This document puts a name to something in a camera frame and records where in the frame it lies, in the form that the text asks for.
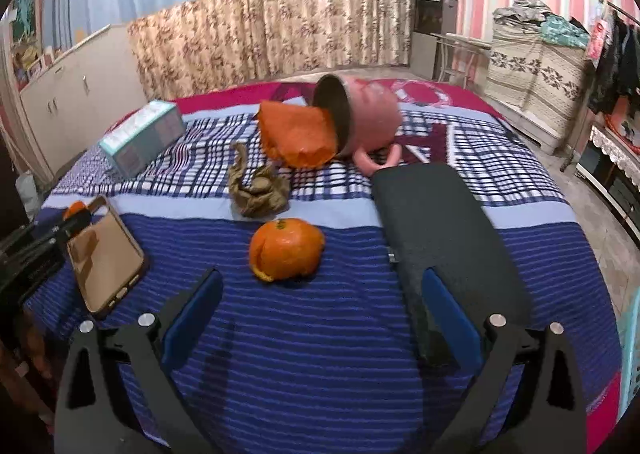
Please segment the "metal screw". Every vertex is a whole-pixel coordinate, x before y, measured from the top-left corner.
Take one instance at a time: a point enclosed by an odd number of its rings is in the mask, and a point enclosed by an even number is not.
[[[495,327],[501,328],[502,326],[507,324],[507,319],[500,313],[494,313],[491,317],[489,317],[489,322]]]
[[[138,317],[138,324],[142,327],[149,327],[156,321],[156,316],[153,313],[143,313]]]
[[[551,324],[549,324],[549,329],[556,335],[562,335],[562,333],[564,333],[564,327],[559,322],[552,322]]]
[[[80,333],[89,333],[94,328],[94,323],[90,320],[85,320],[80,324]]]

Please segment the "pink mug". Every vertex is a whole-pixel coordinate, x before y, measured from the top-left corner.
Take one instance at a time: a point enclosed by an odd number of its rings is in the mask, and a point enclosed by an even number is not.
[[[383,165],[368,155],[391,144],[402,123],[398,98],[390,89],[359,78],[324,75],[316,85],[312,105],[331,112],[338,137],[338,158],[353,155],[365,176],[400,162],[402,147],[398,144],[392,145]]]

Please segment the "clothes rack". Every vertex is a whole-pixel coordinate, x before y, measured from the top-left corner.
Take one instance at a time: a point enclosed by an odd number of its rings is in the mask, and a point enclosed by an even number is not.
[[[627,18],[629,18],[630,20],[632,20],[636,25],[640,26],[640,21],[638,21],[635,17],[633,17],[631,14],[628,14],[628,12],[623,11],[623,9],[621,9],[619,6],[614,5],[612,2],[610,1],[605,1],[605,0],[598,0],[600,3],[606,3],[607,5],[609,5],[612,9],[620,12],[623,16],[626,16]]]
[[[624,11],[623,9],[621,9],[619,6],[614,5],[612,2],[610,2],[608,0],[598,0],[598,1],[600,3],[606,3],[610,8],[612,8],[615,11],[619,12],[623,16],[626,16],[628,19],[633,21],[636,25],[640,26],[640,21],[638,21],[635,17],[633,17],[628,12]],[[582,134],[584,132],[584,127],[586,125],[587,119],[589,118],[588,108],[584,109],[584,106],[589,101],[589,95],[591,94],[591,88],[592,87],[593,87],[593,84],[591,85],[591,87],[584,94],[584,100],[583,100],[584,104],[580,107],[580,110],[584,111],[584,115],[582,117],[582,122],[580,123],[580,132],[578,132],[578,136],[576,137],[575,142],[572,145],[568,156],[564,159],[564,161],[562,162],[562,165],[560,165],[560,172],[561,173],[564,173],[566,168],[569,167],[571,162],[574,160],[575,148],[578,146],[578,142],[580,141],[580,138],[581,138],[581,136],[582,136]]]

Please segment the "brown glove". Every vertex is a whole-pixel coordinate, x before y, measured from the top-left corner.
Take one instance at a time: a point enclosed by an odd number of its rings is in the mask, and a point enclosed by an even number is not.
[[[246,217],[261,217],[286,208],[289,199],[289,180],[278,176],[274,167],[265,164],[255,171],[251,185],[245,187],[242,178],[246,171],[246,146],[240,142],[231,144],[236,151],[236,161],[228,170],[229,196]]]

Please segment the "pile of clothes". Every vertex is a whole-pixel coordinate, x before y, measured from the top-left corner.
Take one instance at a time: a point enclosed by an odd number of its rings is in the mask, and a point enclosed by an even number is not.
[[[516,0],[511,7],[495,9],[494,23],[518,27],[524,33],[542,35],[542,40],[551,44],[587,48],[589,33],[580,21],[567,21],[553,14],[540,0]]]

